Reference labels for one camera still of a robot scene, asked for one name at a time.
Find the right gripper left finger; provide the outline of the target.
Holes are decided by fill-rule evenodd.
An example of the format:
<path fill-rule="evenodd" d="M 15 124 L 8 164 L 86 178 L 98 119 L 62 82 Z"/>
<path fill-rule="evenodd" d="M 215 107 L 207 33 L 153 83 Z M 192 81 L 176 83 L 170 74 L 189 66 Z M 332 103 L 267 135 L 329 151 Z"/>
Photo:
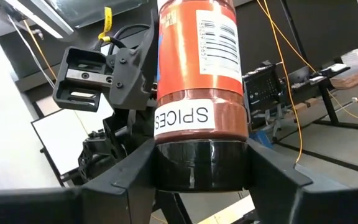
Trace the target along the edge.
<path fill-rule="evenodd" d="M 149 224 L 155 142 L 77 187 L 0 190 L 0 224 Z"/>

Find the black perforated device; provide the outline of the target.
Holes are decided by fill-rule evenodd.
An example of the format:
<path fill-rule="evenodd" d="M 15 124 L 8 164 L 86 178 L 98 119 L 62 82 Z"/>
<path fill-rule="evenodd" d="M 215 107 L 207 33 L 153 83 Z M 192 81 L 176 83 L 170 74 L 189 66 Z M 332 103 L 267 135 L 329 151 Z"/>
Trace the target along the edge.
<path fill-rule="evenodd" d="M 250 129 L 262 126 L 257 115 L 271 110 L 285 101 L 283 84 L 276 72 L 276 64 L 264 62 L 261 67 L 247 72 L 243 77 L 244 102 Z"/>

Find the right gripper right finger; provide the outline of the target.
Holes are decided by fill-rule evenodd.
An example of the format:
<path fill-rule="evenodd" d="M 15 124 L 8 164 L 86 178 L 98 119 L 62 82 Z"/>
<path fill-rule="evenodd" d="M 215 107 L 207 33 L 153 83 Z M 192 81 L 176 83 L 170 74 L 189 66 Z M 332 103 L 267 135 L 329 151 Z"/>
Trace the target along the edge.
<path fill-rule="evenodd" d="M 250 196 L 262 224 L 358 224 L 351 188 L 248 140 Z"/>

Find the black desk stand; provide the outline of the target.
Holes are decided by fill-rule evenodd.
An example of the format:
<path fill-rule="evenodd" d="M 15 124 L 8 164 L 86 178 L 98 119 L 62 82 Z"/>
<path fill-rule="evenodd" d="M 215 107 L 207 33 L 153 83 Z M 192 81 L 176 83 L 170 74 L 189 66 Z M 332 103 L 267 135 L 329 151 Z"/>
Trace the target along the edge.
<path fill-rule="evenodd" d="M 330 79 L 340 74 L 348 75 L 349 71 L 358 72 L 358 68 L 337 63 L 317 72 L 313 72 L 309 67 L 303 67 L 289 74 L 290 84 L 292 85 L 292 90 L 294 92 L 300 92 L 302 88 L 307 89 L 312 86 L 318 87 L 318 90 L 323 98 L 326 111 L 328 112 L 329 121 L 318 119 L 313 121 L 314 124 L 334 126 L 338 128 L 358 129 L 358 124 L 345 123 L 338 120 L 329 95 L 329 86 L 331 85 Z"/>

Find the white board panel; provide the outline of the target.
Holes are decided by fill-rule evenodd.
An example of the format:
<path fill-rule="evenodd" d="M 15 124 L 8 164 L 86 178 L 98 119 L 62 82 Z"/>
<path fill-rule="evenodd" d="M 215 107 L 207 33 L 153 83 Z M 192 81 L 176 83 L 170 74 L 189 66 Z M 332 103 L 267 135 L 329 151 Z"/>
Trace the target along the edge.
<path fill-rule="evenodd" d="M 92 131 L 103 129 L 102 120 L 113 114 L 104 96 L 96 112 L 61 109 L 51 96 L 38 101 L 37 106 L 45 117 L 32 125 L 60 174 L 78 167 L 82 142 Z"/>

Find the brown cardboard stack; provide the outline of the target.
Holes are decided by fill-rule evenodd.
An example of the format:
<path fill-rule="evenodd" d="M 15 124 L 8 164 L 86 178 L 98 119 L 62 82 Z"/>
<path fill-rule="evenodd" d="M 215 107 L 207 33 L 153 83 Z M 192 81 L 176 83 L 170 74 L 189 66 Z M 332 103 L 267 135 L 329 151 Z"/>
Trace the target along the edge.
<path fill-rule="evenodd" d="M 351 72 L 350 70 L 343 72 L 330 79 L 333 87 L 339 90 L 352 88 L 358 85 L 358 70 Z"/>

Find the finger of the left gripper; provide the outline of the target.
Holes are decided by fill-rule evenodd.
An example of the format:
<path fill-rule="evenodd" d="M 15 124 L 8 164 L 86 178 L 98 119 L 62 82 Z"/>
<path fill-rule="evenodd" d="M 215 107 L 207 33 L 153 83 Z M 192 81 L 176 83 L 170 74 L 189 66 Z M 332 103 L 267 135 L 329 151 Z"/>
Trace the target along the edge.
<path fill-rule="evenodd" d="M 157 75 L 158 12 L 150 11 L 151 25 L 136 49 L 116 54 L 109 100 L 113 108 L 144 110 Z"/>

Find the blue object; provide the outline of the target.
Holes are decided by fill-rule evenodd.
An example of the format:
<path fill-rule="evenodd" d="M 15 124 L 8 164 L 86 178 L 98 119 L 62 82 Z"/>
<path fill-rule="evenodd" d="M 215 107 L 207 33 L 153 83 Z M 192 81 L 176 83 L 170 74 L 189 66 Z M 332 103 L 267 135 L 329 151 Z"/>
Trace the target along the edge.
<path fill-rule="evenodd" d="M 249 137 L 263 146 L 273 149 L 272 143 L 264 130 L 253 131 L 249 133 Z"/>

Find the red-labelled black-lidded spice jar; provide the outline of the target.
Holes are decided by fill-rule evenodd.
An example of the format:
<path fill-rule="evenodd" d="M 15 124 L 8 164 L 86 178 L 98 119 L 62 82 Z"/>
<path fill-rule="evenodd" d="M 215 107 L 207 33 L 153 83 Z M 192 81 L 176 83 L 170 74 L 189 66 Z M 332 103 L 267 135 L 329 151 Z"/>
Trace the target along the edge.
<path fill-rule="evenodd" d="M 157 6 L 157 187 L 240 190 L 248 127 L 232 0 L 157 0 Z"/>

